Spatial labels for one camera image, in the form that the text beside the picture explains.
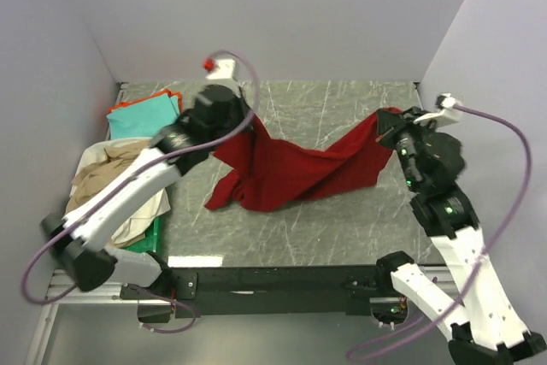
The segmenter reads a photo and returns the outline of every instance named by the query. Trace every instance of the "table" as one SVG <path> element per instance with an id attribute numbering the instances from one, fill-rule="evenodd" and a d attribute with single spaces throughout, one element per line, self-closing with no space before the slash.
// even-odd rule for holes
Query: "table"
<path id="1" fill-rule="evenodd" d="M 250 85 L 245 85 L 250 94 Z M 202 82 L 128 83 L 121 100 L 133 101 L 167 87 L 183 104 Z M 323 150 L 376 109 L 420 105 L 412 82 L 265 81 L 258 115 L 273 138 Z M 403 250 L 421 264 L 443 263 L 409 206 L 411 193 L 392 156 L 374 188 L 313 202 L 292 203 L 272 213 L 237 203 L 217 211 L 204 204 L 230 168 L 210 157 L 169 191 L 172 212 L 163 220 L 162 256 L 225 267 L 375 264 Z"/>

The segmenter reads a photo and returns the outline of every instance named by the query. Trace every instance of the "orange fabric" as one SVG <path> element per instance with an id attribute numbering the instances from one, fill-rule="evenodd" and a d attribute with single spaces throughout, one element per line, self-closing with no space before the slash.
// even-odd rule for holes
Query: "orange fabric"
<path id="1" fill-rule="evenodd" d="M 111 107 L 109 109 L 109 114 L 116 109 L 121 109 L 123 107 L 131 106 L 132 104 L 141 103 L 145 100 L 148 100 L 149 98 L 158 97 L 166 93 L 169 97 L 177 97 L 177 100 L 179 102 L 179 112 L 182 113 L 182 95 L 178 91 L 170 91 L 169 89 L 163 89 L 155 94 L 152 94 L 151 96 L 140 98 L 138 100 L 135 100 L 134 102 L 121 102 L 119 104 L 116 104 L 114 107 Z"/>

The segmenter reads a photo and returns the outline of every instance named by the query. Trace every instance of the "white wall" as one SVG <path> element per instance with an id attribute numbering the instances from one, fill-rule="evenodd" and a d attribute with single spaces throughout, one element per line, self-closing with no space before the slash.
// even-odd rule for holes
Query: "white wall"
<path id="1" fill-rule="evenodd" d="M 0 0 L 0 336 L 20 364 L 39 308 L 19 294 L 24 264 L 44 243 L 38 224 L 68 194 L 82 150 L 104 135 L 115 83 L 69 0 Z M 43 296 L 51 263 L 32 290 Z"/>
<path id="2" fill-rule="evenodd" d="M 427 70 L 421 93 L 428 107 L 438 93 L 455 93 L 468 107 L 513 121 L 530 139 L 532 187 L 492 256 L 518 312 L 547 337 L 547 312 L 538 309 L 547 298 L 546 21 L 546 0 L 465 0 Z M 490 234 L 521 182 L 522 148 L 506 128 L 471 116 L 447 132 L 464 144 L 468 170 L 462 187 Z"/>
<path id="3" fill-rule="evenodd" d="M 118 80 L 201 79 L 244 52 L 264 79 L 421 80 L 462 0 L 78 0 Z"/>

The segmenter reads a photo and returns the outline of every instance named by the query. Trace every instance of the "red cloth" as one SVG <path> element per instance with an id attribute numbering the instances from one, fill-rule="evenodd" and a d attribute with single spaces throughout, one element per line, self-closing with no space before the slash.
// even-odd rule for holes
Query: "red cloth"
<path id="1" fill-rule="evenodd" d="M 232 199 L 246 209 L 272 211 L 292 200 L 374 186 L 391 156 L 376 137 L 374 113 L 326 151 L 306 150 L 270 138 L 255 116 L 253 132 L 240 133 L 216 149 L 214 156 L 233 170 L 218 182 L 205 207 L 219 209 Z"/>

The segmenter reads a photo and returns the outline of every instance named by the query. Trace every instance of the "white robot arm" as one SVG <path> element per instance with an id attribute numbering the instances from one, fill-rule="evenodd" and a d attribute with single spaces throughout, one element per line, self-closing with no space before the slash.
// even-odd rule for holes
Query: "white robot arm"
<path id="1" fill-rule="evenodd" d="M 141 151 L 133 164 L 92 200 L 64 215 L 50 215 L 41 227 L 47 239 L 79 223 L 51 252 L 81 291 L 116 281 L 147 287 L 170 295 L 167 264 L 154 253 L 134 253 L 107 246 L 116 229 L 162 188 L 173 184 L 209 157 L 211 147 L 181 156 L 169 153 L 227 135 L 249 112 L 236 81 L 233 59 L 213 62 L 207 85 L 195 96 L 194 106 L 175 123 L 164 127 Z M 89 211 L 96 211 L 89 217 Z"/>
<path id="2" fill-rule="evenodd" d="M 401 114 L 379 112 L 379 142 L 397 152 L 418 222 L 443 257 L 458 291 L 477 259 L 481 267 L 463 305 L 438 324 L 449 341 L 454 362 L 469 365 L 510 364 L 545 350 L 541 335 L 531 333 L 512 308 L 485 248 L 482 228 L 467 196 L 456 184 L 465 168 L 461 144 L 436 129 L 460 120 L 459 104 L 438 97 L 436 113 L 412 108 Z M 454 300 L 425 277 L 414 261 L 399 251 L 380 258 L 379 282 L 409 300 L 432 321 Z"/>

